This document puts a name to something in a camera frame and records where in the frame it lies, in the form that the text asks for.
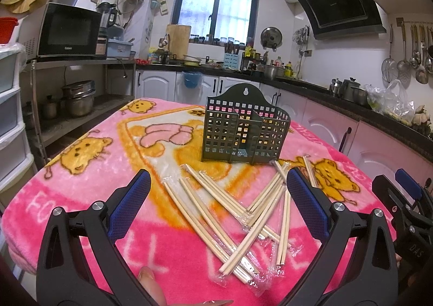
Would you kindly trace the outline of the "person's right hand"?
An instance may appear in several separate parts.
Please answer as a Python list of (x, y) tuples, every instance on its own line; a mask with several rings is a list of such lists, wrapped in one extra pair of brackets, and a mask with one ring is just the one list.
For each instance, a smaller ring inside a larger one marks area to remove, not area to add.
[[(148, 266), (141, 267), (137, 279), (141, 286), (149, 293), (149, 295), (157, 302), (158, 305), (168, 305), (162, 287), (156, 282), (156, 278), (152, 269), (150, 269)], [(210, 300), (206, 302), (195, 303), (194, 306), (231, 305), (232, 303), (233, 300)]]

